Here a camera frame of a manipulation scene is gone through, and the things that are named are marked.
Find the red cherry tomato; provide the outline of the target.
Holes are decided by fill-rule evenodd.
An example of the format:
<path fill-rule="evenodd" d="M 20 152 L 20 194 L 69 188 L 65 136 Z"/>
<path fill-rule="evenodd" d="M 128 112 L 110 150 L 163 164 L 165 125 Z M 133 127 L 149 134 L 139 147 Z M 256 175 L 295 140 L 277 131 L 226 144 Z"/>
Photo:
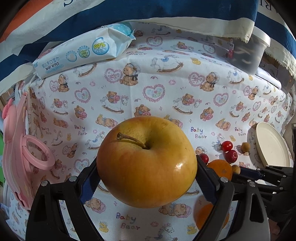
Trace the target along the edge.
<path fill-rule="evenodd" d="M 224 141 L 221 143 L 221 150 L 223 152 L 228 152 L 233 149 L 233 144 L 231 141 Z"/>

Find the baby wipes pack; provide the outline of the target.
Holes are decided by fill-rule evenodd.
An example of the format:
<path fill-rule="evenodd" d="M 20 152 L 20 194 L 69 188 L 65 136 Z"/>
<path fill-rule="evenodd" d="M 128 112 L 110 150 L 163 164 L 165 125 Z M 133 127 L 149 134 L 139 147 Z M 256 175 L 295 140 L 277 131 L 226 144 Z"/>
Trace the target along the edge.
<path fill-rule="evenodd" d="M 40 78 L 78 66 L 113 59 L 135 40 L 128 22 L 102 26 L 48 49 L 33 62 Z"/>

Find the striped Paris towel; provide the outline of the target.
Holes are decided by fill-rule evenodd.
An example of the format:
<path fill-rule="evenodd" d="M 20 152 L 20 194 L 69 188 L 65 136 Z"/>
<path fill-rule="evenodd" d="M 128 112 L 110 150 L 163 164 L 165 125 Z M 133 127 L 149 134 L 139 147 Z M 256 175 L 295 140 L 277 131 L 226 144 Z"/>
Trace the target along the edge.
<path fill-rule="evenodd" d="M 244 42 L 259 28 L 267 54 L 295 76 L 295 1 L 1 1 L 1 92 L 33 73 L 48 43 L 121 21 Z"/>

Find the pink plastic hanger toy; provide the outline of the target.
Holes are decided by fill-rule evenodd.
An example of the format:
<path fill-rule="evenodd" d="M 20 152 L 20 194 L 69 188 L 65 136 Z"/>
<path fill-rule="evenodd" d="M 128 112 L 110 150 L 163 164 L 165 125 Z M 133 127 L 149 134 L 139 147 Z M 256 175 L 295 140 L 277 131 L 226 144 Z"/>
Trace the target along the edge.
<path fill-rule="evenodd" d="M 26 133 L 27 96 L 26 92 L 23 93 L 18 105 L 13 104 L 13 100 L 10 99 L 3 109 L 3 173 L 18 202 L 23 208 L 30 210 L 34 200 L 31 166 L 50 170 L 55 164 L 55 157 L 43 142 Z M 31 154 L 28 149 L 29 143 L 37 145 L 43 151 L 45 161 Z"/>

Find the clear plastic lidded container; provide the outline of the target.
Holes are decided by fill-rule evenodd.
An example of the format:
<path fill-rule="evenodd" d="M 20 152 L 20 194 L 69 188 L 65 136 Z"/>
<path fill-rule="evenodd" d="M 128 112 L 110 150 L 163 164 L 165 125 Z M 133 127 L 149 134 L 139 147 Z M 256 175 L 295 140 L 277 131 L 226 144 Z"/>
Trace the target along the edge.
<path fill-rule="evenodd" d="M 264 51 L 270 46 L 269 35 L 254 27 L 248 43 L 240 39 L 233 39 L 231 49 L 227 55 L 228 62 L 236 68 L 254 75 L 261 62 Z"/>

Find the brown longan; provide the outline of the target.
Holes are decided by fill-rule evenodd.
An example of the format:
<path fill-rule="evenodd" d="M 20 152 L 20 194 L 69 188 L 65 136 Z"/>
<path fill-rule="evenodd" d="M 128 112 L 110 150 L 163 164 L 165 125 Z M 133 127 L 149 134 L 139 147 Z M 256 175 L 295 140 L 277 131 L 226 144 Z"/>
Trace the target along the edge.
<path fill-rule="evenodd" d="M 239 174 L 240 174 L 240 172 L 241 172 L 241 168 L 240 168 L 239 166 L 237 166 L 237 165 L 232 165 L 231 167 L 232 167 L 232 172 L 233 172 L 233 174 L 236 174 L 236 175 L 239 175 Z"/>
<path fill-rule="evenodd" d="M 241 144 L 241 152 L 248 153 L 250 151 L 250 144 L 248 142 L 243 142 Z"/>

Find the red small fruit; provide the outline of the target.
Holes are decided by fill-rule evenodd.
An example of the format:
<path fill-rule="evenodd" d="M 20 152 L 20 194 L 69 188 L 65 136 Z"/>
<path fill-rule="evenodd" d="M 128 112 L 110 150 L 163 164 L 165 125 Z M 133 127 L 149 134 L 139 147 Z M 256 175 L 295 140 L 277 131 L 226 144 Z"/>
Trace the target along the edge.
<path fill-rule="evenodd" d="M 208 162 L 209 162 L 209 157 L 208 157 L 207 154 L 205 154 L 205 153 L 201 153 L 201 154 L 199 154 L 199 157 L 201 158 L 201 160 L 202 160 L 205 164 L 208 164 Z"/>
<path fill-rule="evenodd" d="M 229 163 L 229 164 L 233 164 L 237 161 L 238 159 L 238 154 L 236 152 L 236 150 L 229 150 L 225 153 L 225 160 Z"/>

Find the baby bear print cloth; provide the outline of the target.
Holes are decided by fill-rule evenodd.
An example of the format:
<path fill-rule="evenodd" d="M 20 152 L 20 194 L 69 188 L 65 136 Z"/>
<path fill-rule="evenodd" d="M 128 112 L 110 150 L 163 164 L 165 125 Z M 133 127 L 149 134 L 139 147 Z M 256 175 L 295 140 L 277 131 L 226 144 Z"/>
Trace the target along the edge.
<path fill-rule="evenodd" d="M 196 154 L 220 156 L 224 141 L 250 142 L 237 165 L 262 165 L 253 126 L 267 122 L 279 133 L 295 114 L 295 87 L 277 88 L 227 63 L 212 37 L 152 24 L 133 24 L 136 39 L 118 58 L 84 65 L 18 85 L 27 99 L 27 131 L 55 156 L 49 171 L 31 167 L 31 187 L 64 182 L 94 160 L 106 135 L 135 116 L 174 123 Z"/>

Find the large yellow apple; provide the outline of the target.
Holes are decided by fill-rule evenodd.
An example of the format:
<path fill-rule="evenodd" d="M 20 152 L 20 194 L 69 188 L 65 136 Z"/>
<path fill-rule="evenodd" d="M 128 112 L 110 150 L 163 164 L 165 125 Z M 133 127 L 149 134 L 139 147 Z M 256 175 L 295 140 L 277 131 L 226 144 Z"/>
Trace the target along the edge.
<path fill-rule="evenodd" d="M 164 118 L 125 120 L 105 137 L 96 166 L 108 191 L 137 208 L 155 208 L 180 198 L 197 173 L 195 151 L 185 133 Z"/>

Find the cream round plate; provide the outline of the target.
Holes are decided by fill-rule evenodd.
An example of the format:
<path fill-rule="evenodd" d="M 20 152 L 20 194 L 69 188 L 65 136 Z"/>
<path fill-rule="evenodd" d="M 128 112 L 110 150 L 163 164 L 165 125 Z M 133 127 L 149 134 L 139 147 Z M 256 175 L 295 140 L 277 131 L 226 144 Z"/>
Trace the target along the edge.
<path fill-rule="evenodd" d="M 290 156 L 284 139 L 269 123 L 260 122 L 256 125 L 255 142 L 265 167 L 290 167 Z"/>

